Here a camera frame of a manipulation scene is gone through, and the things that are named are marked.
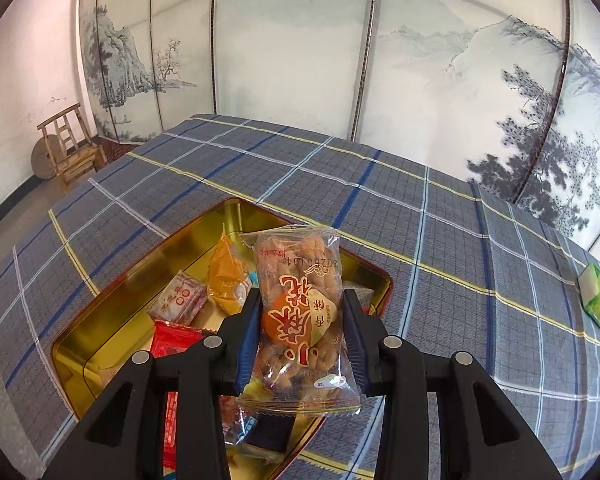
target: metal screw head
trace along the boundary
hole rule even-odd
[[[388,335],[384,339],[382,339],[384,346],[387,348],[400,348],[402,345],[402,339],[395,335]]]
[[[151,354],[146,350],[138,350],[131,356],[131,360],[137,365],[143,365],[149,360]]]
[[[474,357],[469,352],[458,352],[456,354],[456,361],[461,365],[470,365],[474,362]]]
[[[222,344],[222,338],[219,335],[209,335],[205,337],[204,344],[207,348],[218,348]]]

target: gold tin box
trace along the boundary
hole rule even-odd
[[[231,198],[208,209],[103,290],[59,335],[52,358],[64,391],[79,417],[103,389],[101,370],[122,365],[139,348],[149,348],[154,323],[144,308],[179,270],[206,282],[208,263],[224,226],[236,242],[249,271],[255,270],[251,250],[240,234],[288,224],[265,209]],[[342,279],[371,288],[369,313],[379,315],[389,297],[392,280],[384,270],[340,249]],[[217,330],[225,314],[207,302],[193,326]],[[322,417],[296,416],[286,458],[282,463],[236,454],[231,456],[232,479],[273,479],[295,458],[320,428]]]

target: round wooden board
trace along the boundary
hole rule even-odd
[[[60,150],[58,136],[49,135],[48,139],[56,160],[64,158],[62,156],[62,151]],[[54,169],[49,153],[46,150],[45,139],[42,137],[36,142],[36,145],[31,152],[31,169],[37,177],[42,178],[43,180],[49,180],[56,176],[56,170]]]

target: chair backrest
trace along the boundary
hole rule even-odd
[[[61,112],[58,112],[53,117],[49,117],[43,123],[40,123],[38,125],[38,129],[42,131],[42,136],[45,139],[46,148],[56,169],[58,168],[58,162],[60,161],[56,160],[53,151],[51,150],[51,146],[49,145],[48,141],[49,132],[46,130],[46,128],[51,123],[54,124],[56,130],[55,133],[58,136],[58,140],[60,141],[60,149],[63,155],[62,160],[64,160],[67,157],[68,150],[70,150],[71,148],[73,148],[75,151],[78,151],[78,143],[75,140],[74,132],[71,129],[71,125],[69,124],[68,119],[68,116],[70,116],[71,113],[75,113],[75,116],[78,120],[78,124],[80,124],[80,128],[82,129],[82,134],[84,135],[84,139],[86,140],[86,142],[88,144],[93,144],[93,141],[91,140],[91,136],[89,134],[89,130],[87,129],[87,125],[84,123],[84,120],[80,113],[80,103],[76,103],[75,105],[69,106]]]

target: wooden chair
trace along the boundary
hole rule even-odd
[[[72,112],[75,113],[76,118],[78,119],[78,124],[80,124],[82,133],[84,134],[84,140],[86,141],[86,144],[83,146],[78,146],[67,118],[67,116]],[[64,121],[64,124],[58,124],[58,121],[61,118]],[[51,123],[54,124],[56,128],[55,133],[60,140],[60,149],[63,155],[61,160],[58,160],[56,154],[51,149],[51,145],[49,144],[49,132],[46,130],[46,127]],[[46,150],[49,152],[49,158],[51,158],[51,162],[56,170],[56,175],[60,179],[60,185],[65,192],[69,189],[69,185],[74,180],[77,180],[83,176],[85,173],[91,170],[91,168],[93,168],[95,171],[98,171],[101,168],[104,168],[104,165],[107,163],[107,159],[102,151],[102,147],[95,144],[93,139],[91,139],[87,125],[84,123],[80,113],[80,103],[69,106],[60,113],[48,118],[46,121],[38,125],[38,129],[42,131],[42,136],[45,139]],[[63,137],[63,132],[67,132],[69,136]]]

